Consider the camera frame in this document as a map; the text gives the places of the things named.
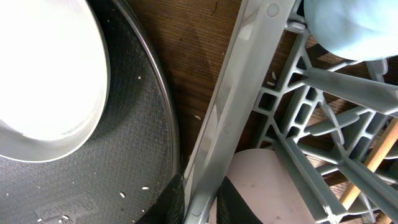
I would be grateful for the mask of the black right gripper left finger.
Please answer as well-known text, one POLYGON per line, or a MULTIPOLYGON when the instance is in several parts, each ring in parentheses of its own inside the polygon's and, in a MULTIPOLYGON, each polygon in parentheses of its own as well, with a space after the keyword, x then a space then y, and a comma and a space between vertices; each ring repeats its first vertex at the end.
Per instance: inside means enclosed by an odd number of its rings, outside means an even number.
POLYGON ((184 211, 183 176, 177 174, 136 224, 182 224, 184 211))

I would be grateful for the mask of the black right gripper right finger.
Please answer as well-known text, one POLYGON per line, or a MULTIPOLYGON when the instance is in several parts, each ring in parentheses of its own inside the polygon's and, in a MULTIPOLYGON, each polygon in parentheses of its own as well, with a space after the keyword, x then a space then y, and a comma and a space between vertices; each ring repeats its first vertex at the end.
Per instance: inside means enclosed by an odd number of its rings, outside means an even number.
POLYGON ((217 192, 216 223, 262 224, 227 177, 217 192))

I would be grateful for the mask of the pink plastic cup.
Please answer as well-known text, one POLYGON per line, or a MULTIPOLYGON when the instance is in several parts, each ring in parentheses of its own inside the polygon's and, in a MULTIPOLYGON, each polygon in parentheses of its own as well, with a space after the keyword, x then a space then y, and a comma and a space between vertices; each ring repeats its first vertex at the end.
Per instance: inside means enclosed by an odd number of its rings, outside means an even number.
MULTIPOLYGON (((262 223, 314 223, 287 169, 270 149, 236 153, 226 177, 262 223)), ((215 200, 209 223, 216 223, 215 200)))

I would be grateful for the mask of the wooden chopstick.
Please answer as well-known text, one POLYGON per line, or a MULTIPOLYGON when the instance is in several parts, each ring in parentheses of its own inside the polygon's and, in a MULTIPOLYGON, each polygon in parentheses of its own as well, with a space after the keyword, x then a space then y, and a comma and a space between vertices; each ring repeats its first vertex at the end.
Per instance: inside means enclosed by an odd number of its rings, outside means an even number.
POLYGON ((392 220, 385 214, 385 213, 380 213, 376 217, 376 224, 391 224, 392 220))
POLYGON ((357 159, 344 161, 341 172, 351 181, 340 197, 345 209, 350 209, 359 194, 363 193, 381 210, 390 215, 396 214, 397 192, 375 173, 396 141, 397 119, 394 118, 364 162, 357 159))

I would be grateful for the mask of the light blue plastic cup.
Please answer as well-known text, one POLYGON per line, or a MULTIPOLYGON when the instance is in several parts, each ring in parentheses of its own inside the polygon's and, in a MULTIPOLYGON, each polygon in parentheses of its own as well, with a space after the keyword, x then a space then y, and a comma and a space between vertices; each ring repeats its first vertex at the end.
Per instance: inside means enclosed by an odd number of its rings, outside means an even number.
POLYGON ((305 20, 327 51, 349 60, 397 55, 397 0, 305 0, 305 20))

